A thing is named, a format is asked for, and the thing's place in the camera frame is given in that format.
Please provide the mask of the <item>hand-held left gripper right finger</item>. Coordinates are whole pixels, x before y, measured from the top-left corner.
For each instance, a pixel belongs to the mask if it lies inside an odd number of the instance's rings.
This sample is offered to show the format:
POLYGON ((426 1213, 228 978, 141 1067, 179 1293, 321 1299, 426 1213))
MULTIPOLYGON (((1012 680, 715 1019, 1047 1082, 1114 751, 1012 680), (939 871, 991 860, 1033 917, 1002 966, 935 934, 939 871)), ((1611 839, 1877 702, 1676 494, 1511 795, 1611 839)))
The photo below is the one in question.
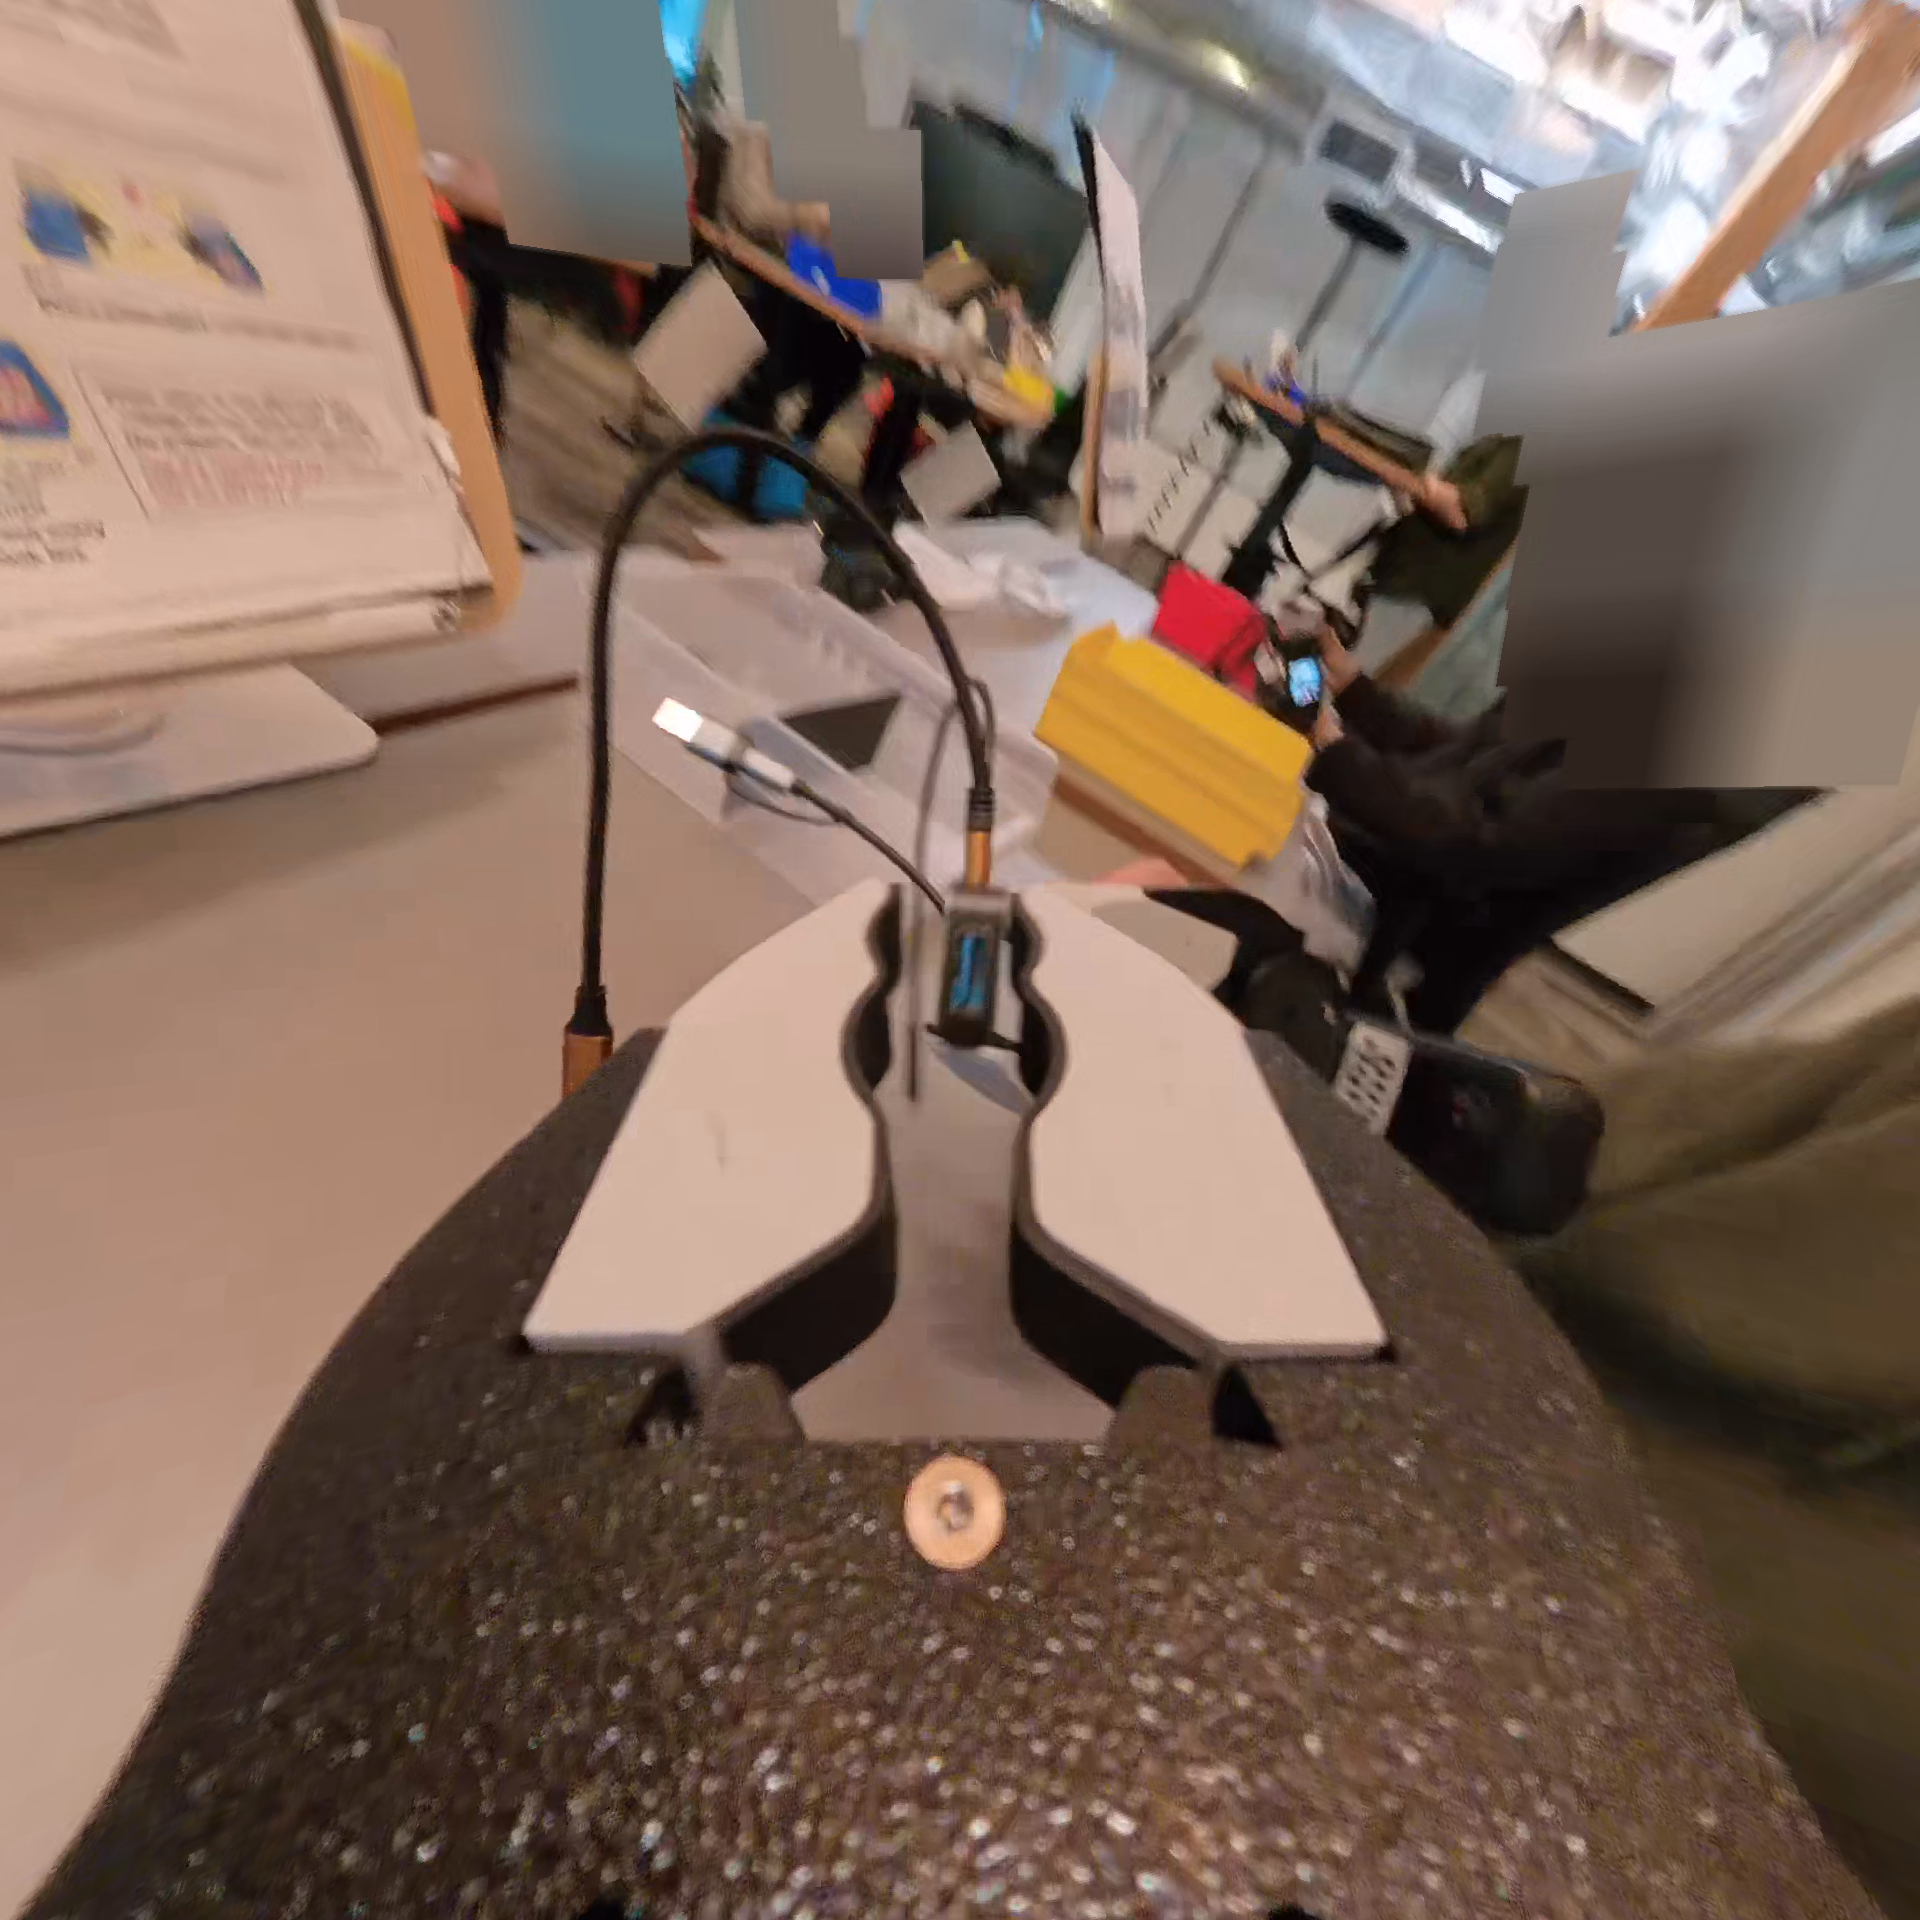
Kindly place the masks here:
POLYGON ((1117 1407, 1156 1368, 1376 1362, 1385 1322, 1253 1035, 1224 1000, 1235 895, 1041 884, 1016 901, 1026 1109, 1012 1315, 1117 1407))

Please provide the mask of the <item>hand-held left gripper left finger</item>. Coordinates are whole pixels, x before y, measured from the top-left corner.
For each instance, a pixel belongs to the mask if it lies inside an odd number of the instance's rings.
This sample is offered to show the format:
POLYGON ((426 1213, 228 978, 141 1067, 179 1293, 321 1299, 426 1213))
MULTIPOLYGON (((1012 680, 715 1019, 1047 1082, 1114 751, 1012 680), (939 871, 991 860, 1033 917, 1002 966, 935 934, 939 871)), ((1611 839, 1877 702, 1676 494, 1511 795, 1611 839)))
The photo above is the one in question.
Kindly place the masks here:
POLYGON ((675 1013, 522 1323, 532 1350, 749 1365, 796 1395, 880 1327, 901 922, 895 882, 858 882, 675 1013))

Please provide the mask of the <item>slim grey USB hub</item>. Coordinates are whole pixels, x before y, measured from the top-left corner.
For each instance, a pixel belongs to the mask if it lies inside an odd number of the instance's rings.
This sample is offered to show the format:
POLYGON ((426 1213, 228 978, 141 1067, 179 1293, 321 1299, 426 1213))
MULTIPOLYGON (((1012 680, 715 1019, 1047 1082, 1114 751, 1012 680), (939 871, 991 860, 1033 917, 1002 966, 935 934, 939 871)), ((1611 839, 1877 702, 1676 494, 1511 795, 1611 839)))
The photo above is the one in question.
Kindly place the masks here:
POLYGON ((1032 1107, 1020 998, 1016 1024, 1002 1024, 1020 958, 1018 903, 1008 886, 963 884, 939 906, 915 908, 899 1019, 907 1102, 921 1102, 927 1067, 939 1064, 1002 1112, 1023 1117, 1032 1107))

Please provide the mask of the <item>black braided cable orange plugs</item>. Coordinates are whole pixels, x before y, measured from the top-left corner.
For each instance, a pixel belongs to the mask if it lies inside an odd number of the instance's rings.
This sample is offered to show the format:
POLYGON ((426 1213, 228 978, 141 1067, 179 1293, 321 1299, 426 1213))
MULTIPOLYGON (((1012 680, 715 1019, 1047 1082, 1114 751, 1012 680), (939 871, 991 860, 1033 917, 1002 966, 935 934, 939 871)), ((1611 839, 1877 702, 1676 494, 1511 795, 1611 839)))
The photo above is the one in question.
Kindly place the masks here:
POLYGON ((852 518, 871 551, 892 571, 903 598, 915 605, 933 640, 952 686, 952 710, 957 717, 968 743, 969 787, 968 828, 963 837, 963 880, 969 891, 992 890, 997 787, 994 746, 997 716, 992 698, 965 668, 955 638, 933 590, 927 584, 917 563, 906 555, 896 535, 880 520, 875 510, 807 455, 799 443, 770 429, 749 424, 704 427, 677 446, 640 463, 624 486, 600 544, 597 571, 593 578, 593 616, 588 631, 588 806, 583 840, 583 919, 580 964, 572 1010, 560 1043, 560 1093, 578 1093, 610 1061, 615 1032, 608 1013, 608 988, 604 974, 605 903, 608 903, 608 826, 612 780, 612 610, 617 598, 617 571, 632 542, 634 527, 651 504, 659 488, 677 476, 695 455, 713 447, 760 452, 794 472, 800 472, 831 503, 852 518))

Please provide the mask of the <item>thin black cable silver plug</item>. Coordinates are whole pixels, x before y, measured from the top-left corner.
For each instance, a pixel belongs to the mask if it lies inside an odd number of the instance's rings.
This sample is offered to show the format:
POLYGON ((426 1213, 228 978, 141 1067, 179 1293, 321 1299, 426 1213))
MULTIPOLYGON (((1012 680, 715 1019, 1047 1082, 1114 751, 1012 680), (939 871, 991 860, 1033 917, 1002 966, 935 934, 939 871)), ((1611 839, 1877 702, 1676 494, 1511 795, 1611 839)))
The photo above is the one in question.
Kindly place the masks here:
POLYGON ((725 727, 673 698, 661 699, 661 706, 653 710, 653 727, 663 736, 675 738, 693 758, 712 766, 723 776, 728 795, 733 802, 789 826, 850 835, 867 850, 875 853, 933 909, 947 912, 947 895, 911 854, 864 823, 850 804, 831 798, 823 788, 803 780, 791 766, 757 747, 740 728, 725 727))

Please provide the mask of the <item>clear plastic bin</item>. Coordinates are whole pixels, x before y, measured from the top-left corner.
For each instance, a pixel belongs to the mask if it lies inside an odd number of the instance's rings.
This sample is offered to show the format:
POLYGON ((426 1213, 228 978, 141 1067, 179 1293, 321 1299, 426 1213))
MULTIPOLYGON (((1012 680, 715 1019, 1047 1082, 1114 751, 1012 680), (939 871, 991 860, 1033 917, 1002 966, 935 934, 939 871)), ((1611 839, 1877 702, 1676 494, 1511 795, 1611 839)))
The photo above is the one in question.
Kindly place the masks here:
POLYGON ((796 894, 823 903, 899 876, 847 832, 784 823, 733 802, 723 776, 653 727, 680 699, 777 757, 949 884, 963 871, 969 755, 943 668, 819 587, 769 571, 698 566, 629 578, 612 627, 612 746, 796 894), (779 728, 791 709, 899 693, 875 763, 850 774, 779 728))

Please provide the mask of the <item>person's right forearm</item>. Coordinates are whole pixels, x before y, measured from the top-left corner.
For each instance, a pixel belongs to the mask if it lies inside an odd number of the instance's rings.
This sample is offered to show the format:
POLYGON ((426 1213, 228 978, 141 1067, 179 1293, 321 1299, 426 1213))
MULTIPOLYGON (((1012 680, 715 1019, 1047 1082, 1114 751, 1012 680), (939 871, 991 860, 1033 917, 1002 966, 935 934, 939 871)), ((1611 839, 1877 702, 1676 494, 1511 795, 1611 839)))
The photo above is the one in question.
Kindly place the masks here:
POLYGON ((1525 1283, 1621 1368, 1727 1406, 1812 1475, 1916 1486, 1917 1010, 1683 1046, 1601 1087, 1569 1226, 1525 1283))

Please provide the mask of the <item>grey desk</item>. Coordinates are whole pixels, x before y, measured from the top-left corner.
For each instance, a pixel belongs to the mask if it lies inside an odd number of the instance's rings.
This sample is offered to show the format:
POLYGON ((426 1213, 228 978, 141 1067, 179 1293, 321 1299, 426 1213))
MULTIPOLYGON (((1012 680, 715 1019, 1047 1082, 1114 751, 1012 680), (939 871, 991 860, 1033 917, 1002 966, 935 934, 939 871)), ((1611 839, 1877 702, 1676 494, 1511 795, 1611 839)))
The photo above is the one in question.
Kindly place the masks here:
POLYGON ((583 740, 5 854, 5 1916, 965 1916, 1116 1864, 912 1454, 644 1447, 517 1350, 635 1087, 562 1107, 583 740))

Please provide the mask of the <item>black flat box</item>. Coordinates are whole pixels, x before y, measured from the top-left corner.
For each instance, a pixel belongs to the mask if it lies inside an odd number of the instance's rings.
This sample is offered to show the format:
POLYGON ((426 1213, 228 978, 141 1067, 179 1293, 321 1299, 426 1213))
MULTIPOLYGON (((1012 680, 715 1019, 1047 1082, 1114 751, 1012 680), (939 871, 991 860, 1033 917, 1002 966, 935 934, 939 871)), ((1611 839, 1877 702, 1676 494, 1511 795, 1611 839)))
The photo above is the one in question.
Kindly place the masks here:
POLYGON ((899 709, 901 694, 885 691, 781 710, 775 719, 815 757, 858 774, 875 763, 899 709))

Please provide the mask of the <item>yellow plastic bin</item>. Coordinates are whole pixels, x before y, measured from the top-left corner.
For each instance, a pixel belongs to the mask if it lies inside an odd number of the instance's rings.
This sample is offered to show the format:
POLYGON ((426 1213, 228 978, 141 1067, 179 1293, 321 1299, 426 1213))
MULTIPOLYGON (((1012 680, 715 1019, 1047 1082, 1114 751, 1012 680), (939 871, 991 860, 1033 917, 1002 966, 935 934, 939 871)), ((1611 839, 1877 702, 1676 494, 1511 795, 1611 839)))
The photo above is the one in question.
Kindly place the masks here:
POLYGON ((1072 640, 1035 736, 1232 874, 1274 861, 1306 811, 1303 733, 1116 624, 1072 640))

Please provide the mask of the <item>red plastic bin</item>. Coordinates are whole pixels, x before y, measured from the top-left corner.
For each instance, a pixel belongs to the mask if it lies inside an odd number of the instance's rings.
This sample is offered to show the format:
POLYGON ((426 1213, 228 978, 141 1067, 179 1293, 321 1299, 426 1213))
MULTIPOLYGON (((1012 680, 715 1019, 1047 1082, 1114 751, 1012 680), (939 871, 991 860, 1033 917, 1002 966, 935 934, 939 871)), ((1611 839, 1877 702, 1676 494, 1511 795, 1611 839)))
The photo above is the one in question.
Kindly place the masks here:
POLYGON ((1267 614, 1235 587, 1185 563, 1170 563, 1149 635, 1212 680, 1251 702, 1258 698, 1258 658, 1268 638, 1267 614))

